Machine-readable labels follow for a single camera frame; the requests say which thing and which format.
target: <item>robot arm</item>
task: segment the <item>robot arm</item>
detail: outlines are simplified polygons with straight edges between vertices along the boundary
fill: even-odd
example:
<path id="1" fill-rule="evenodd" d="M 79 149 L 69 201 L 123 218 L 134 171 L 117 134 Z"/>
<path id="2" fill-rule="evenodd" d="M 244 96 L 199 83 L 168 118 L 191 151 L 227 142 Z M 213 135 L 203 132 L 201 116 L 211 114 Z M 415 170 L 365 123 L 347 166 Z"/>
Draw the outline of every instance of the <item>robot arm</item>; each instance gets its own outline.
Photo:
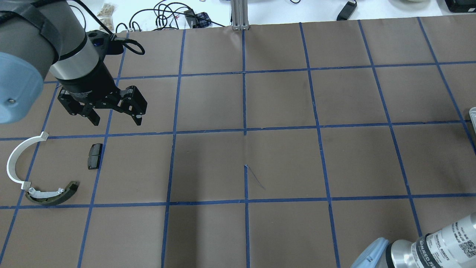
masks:
<path id="1" fill-rule="evenodd" d="M 112 32 L 85 33 L 65 0 L 32 1 L 0 1 L 0 124 L 28 113 L 50 70 L 63 86 L 58 100 L 71 115 L 98 125 L 94 109 L 114 109 L 140 125 L 146 100 L 135 86 L 117 88 L 103 60 L 130 48 L 127 42 L 141 48 L 138 54 L 143 48 Z"/>

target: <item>black power adapter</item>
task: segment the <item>black power adapter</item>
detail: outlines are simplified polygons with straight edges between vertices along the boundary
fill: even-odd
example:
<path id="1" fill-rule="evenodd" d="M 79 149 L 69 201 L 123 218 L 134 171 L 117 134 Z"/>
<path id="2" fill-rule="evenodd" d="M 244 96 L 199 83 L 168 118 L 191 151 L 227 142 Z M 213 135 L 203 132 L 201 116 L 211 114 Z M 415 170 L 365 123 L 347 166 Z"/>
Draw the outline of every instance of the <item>black power adapter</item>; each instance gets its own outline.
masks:
<path id="1" fill-rule="evenodd" d="M 476 0 L 446 0 L 451 12 L 476 12 Z"/>
<path id="2" fill-rule="evenodd" d="M 344 8 L 340 11 L 339 15 L 337 16 L 338 21 L 346 21 L 349 17 L 354 13 L 357 7 L 357 1 L 355 3 L 347 2 Z"/>
<path id="3" fill-rule="evenodd" d="M 187 20 L 190 28 L 197 28 L 198 21 L 195 12 L 192 9 L 189 9 L 184 11 L 183 13 L 185 14 L 185 19 Z"/>

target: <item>black cable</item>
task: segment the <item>black cable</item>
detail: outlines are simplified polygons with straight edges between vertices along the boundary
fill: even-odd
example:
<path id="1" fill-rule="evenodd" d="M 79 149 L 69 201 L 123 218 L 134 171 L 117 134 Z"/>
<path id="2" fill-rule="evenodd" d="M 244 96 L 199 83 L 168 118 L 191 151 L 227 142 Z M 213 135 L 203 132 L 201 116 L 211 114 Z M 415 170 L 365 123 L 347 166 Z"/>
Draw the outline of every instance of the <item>black cable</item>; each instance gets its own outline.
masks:
<path id="1" fill-rule="evenodd" d="M 152 31 L 160 31 L 160 30 L 163 30 L 163 29 L 174 29 L 174 30 L 178 30 L 178 28 L 175 28 L 175 27 L 162 27 L 160 29 L 153 29 Z"/>
<path id="2" fill-rule="evenodd" d="M 197 20 L 206 21 L 206 22 L 211 22 L 211 23 L 216 24 L 216 25 L 221 26 L 221 27 L 226 27 L 225 25 L 216 23 L 216 22 L 214 22 L 214 21 L 212 21 L 212 20 L 206 20 L 206 19 L 203 19 L 203 18 L 198 18 L 197 16 L 193 16 L 193 15 L 189 15 L 189 14 L 185 14 L 185 13 L 181 13 L 181 12 L 174 12 L 174 11 L 167 11 L 167 10 L 157 10 L 157 9 L 143 9 L 143 10 L 137 11 L 137 12 L 136 12 L 134 15 L 132 15 L 132 17 L 130 18 L 129 25 L 132 24 L 132 19 L 133 19 L 137 14 L 139 14 L 139 13 L 141 13 L 141 12 L 144 12 L 144 11 L 153 11 L 153 10 L 155 10 L 155 11 L 162 11 L 162 12 L 169 12 L 169 13 L 175 13 L 175 14 L 180 14 L 180 15 L 185 15 L 186 17 L 189 17 L 189 18 L 195 18 L 195 19 L 197 19 Z"/>
<path id="3" fill-rule="evenodd" d="M 170 7 L 171 4 L 167 4 L 167 5 L 166 5 L 166 4 L 159 4 L 158 9 L 160 10 L 160 7 L 163 5 L 163 6 L 164 6 L 164 10 L 168 8 L 169 11 L 172 11 L 172 8 Z M 177 22 L 177 17 L 175 16 L 175 13 L 172 13 L 172 14 L 169 15 L 168 17 L 165 17 L 164 12 L 162 12 L 162 14 L 159 13 L 158 18 L 159 18 L 160 20 L 159 20 L 159 24 L 158 24 L 158 25 L 157 25 L 157 23 L 156 23 L 157 28 L 158 28 L 159 26 L 162 26 L 162 25 L 164 25 L 164 27 L 166 27 L 167 24 L 169 23 L 169 18 L 171 18 L 172 16 L 174 17 L 175 25 L 176 25 L 177 28 L 178 28 L 178 27 L 179 27 L 179 23 Z"/>
<path id="4" fill-rule="evenodd" d="M 83 27 L 83 29 L 86 30 L 86 17 L 84 17 L 83 12 L 82 12 L 82 11 L 79 9 L 79 7 L 77 7 L 77 6 L 72 6 L 72 5 L 69 5 L 69 6 L 72 7 L 72 8 L 76 8 L 76 9 L 81 13 L 81 16 L 83 16 L 83 20 L 84 20 L 84 27 Z"/>
<path id="5" fill-rule="evenodd" d="M 170 3 L 170 4 L 168 4 L 168 5 L 162 4 L 162 5 L 165 6 L 165 7 L 164 7 L 164 10 L 165 10 L 165 8 L 168 8 L 170 11 L 172 11 L 172 8 L 170 7 L 170 5 L 172 5 L 172 4 L 176 4 L 176 3 Z M 155 20 L 155 25 L 157 26 L 157 28 L 159 28 L 159 26 L 162 27 L 162 25 L 163 25 L 163 27 L 166 27 L 167 25 L 169 25 L 169 27 L 170 27 L 170 26 L 172 25 L 172 23 L 169 24 L 169 19 L 170 19 L 171 17 L 173 17 L 173 18 L 174 18 L 175 25 L 176 25 L 176 28 L 179 28 L 179 23 L 178 23 L 178 21 L 177 21 L 177 17 L 176 17 L 176 15 L 175 15 L 175 13 L 177 13 L 178 10 L 184 9 L 184 8 L 189 8 L 189 7 L 186 6 L 186 5 L 184 5 L 184 7 L 179 7 L 179 8 L 177 8 L 175 11 L 173 11 L 173 13 L 170 14 L 168 17 L 165 17 L 165 14 L 164 14 L 164 12 L 163 12 L 163 13 L 160 14 L 160 15 L 157 17 L 157 19 Z"/>
<path id="6" fill-rule="evenodd" d="M 121 22 L 121 23 L 119 23 L 119 24 L 116 26 L 116 33 L 118 33 L 118 28 L 119 28 L 119 26 L 121 26 L 121 25 L 124 25 L 124 27 L 126 27 L 127 32 L 129 32 L 129 28 L 127 28 L 127 25 L 126 25 L 125 23 L 122 23 L 122 22 Z"/>
<path id="7" fill-rule="evenodd" d="M 94 13 L 83 3 L 81 2 L 81 0 L 72 0 L 76 3 L 78 3 L 80 6 L 82 6 L 84 8 L 84 10 L 86 10 L 86 12 L 106 31 L 108 32 L 108 34 L 112 35 L 112 36 L 116 36 L 114 33 L 111 32 L 111 30 L 109 30 L 99 19 L 98 17 L 96 17 L 96 15 L 94 15 Z M 131 48 L 129 45 L 127 44 L 133 44 L 133 45 L 136 45 L 140 51 L 137 51 L 133 48 Z M 137 54 L 137 55 L 144 55 L 146 53 L 144 47 L 137 41 L 135 40 L 132 40 L 132 39 L 124 39 L 122 41 L 122 45 L 124 47 L 126 47 L 128 50 L 130 50 L 131 52 Z"/>
<path id="8" fill-rule="evenodd" d="M 162 0 L 162 1 L 160 1 L 159 3 L 155 4 L 154 8 L 156 8 L 158 5 L 160 5 L 161 3 L 165 2 L 165 1 L 166 1 L 166 0 Z"/>
<path id="9" fill-rule="evenodd" d="M 132 28 L 134 29 L 134 31 L 136 31 L 136 28 L 134 28 L 134 23 L 137 24 L 137 28 L 139 28 L 139 31 L 142 31 L 142 29 L 140 28 L 139 24 L 135 21 L 132 22 Z"/>

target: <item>metal cylinder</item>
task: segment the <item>metal cylinder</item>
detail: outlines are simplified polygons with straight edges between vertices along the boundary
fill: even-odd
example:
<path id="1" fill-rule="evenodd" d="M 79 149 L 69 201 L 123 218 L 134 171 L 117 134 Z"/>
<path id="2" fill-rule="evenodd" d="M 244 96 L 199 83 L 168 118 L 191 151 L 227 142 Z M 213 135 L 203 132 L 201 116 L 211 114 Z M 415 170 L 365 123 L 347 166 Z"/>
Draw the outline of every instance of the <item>metal cylinder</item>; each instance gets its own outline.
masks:
<path id="1" fill-rule="evenodd" d="M 80 103 L 92 103 L 118 90 L 104 62 L 97 60 L 96 66 L 86 76 L 58 81 L 68 90 L 73 99 Z"/>
<path id="2" fill-rule="evenodd" d="M 415 243 L 395 241 L 387 248 L 386 261 L 395 268 L 476 267 L 476 212 Z"/>
<path id="3" fill-rule="evenodd" d="M 90 73 L 99 62 L 99 55 L 93 44 L 84 36 L 85 41 L 69 57 L 60 58 L 50 68 L 51 73 L 61 80 L 73 80 Z"/>

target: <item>sticker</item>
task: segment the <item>sticker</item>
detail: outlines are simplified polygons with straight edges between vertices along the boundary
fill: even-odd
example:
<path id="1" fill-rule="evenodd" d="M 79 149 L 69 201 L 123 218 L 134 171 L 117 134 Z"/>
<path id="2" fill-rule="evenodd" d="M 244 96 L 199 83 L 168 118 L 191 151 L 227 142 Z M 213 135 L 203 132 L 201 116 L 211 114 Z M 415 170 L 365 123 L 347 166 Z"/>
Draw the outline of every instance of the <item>sticker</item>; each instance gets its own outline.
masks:
<path id="1" fill-rule="evenodd" d="M 441 268 L 428 248 L 428 243 L 426 242 L 427 236 L 428 235 L 422 236 L 417 242 L 413 243 L 416 247 L 416 254 L 424 268 Z"/>
<path id="2" fill-rule="evenodd" d="M 416 249 L 417 249 L 417 244 L 413 243 L 412 246 L 411 246 L 411 251 L 412 251 L 412 255 L 413 255 L 413 260 L 415 260 L 415 266 L 416 266 L 416 268 L 424 268 L 423 264 L 420 261 L 420 258 L 418 257 Z"/>
<path id="3" fill-rule="evenodd" d="M 70 92 L 71 96 L 77 97 L 77 98 L 86 98 L 92 90 L 87 91 L 87 92 Z"/>
<path id="4" fill-rule="evenodd" d="M 447 251 L 447 248 L 442 245 L 443 239 L 441 230 L 427 236 L 426 243 L 436 262 L 441 267 L 451 267 L 454 265 L 454 260 L 452 258 L 450 259 L 451 254 Z"/>

